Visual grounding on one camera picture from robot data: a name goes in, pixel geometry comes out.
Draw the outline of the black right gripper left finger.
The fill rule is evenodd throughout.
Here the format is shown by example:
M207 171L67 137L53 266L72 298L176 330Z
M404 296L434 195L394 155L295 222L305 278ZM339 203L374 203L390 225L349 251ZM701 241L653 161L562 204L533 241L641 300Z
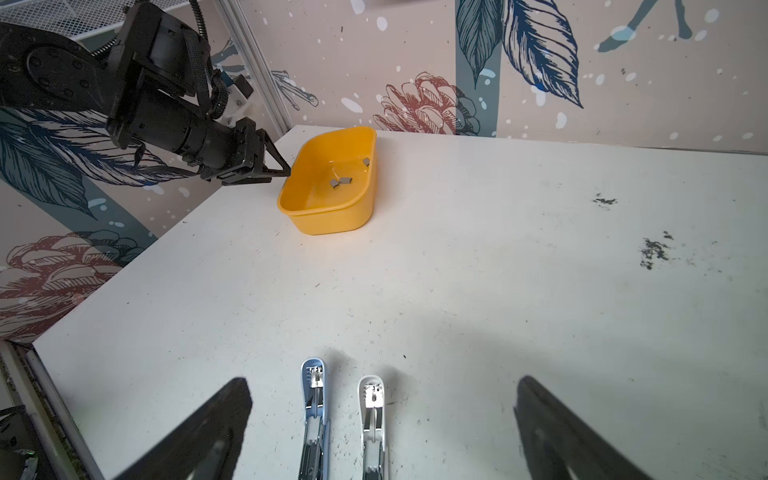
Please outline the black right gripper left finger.
M231 479L234 477L252 398L245 378L225 384L120 479Z

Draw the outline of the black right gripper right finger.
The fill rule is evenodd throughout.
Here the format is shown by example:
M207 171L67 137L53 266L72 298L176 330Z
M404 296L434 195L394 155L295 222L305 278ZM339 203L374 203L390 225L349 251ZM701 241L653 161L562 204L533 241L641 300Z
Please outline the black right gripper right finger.
M533 479L649 477L531 376L518 382L515 417Z

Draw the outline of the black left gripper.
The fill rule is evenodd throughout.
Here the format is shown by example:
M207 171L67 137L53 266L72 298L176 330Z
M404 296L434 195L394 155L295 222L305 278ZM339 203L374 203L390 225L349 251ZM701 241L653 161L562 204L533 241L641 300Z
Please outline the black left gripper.
M260 131L261 152L257 152L259 140L256 124L249 118L241 118L233 129L229 130L227 150L221 167L203 167L203 179L214 178L223 185L267 184L273 178L287 178L291 175L291 166L278 151L274 141L265 130ZM268 164L273 160L276 167Z

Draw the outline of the yellow plastic tray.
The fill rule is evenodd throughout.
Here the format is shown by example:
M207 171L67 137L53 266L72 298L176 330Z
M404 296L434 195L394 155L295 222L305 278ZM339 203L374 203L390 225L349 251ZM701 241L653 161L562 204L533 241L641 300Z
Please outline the yellow plastic tray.
M373 215L377 132L365 126L313 137L300 149L278 208L308 235L356 230Z

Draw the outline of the light blue stapler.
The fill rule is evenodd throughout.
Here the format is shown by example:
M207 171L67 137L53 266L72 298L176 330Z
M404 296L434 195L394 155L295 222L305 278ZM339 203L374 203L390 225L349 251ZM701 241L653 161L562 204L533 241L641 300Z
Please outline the light blue stapler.
M323 480L328 475L326 450L329 440L325 363L309 358L301 367L304 403L304 436L299 466L299 479Z

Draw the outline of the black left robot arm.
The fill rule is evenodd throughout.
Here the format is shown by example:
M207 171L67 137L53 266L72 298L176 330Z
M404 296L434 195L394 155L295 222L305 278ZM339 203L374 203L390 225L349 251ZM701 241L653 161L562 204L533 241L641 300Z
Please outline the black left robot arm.
M150 1L125 8L113 41L89 52L57 33L1 25L1 104L63 112L99 112L120 149L141 161L148 146L177 154L204 180L268 183L291 168L268 133L249 118L220 123L233 81L211 60L205 19L190 4L189 26Z

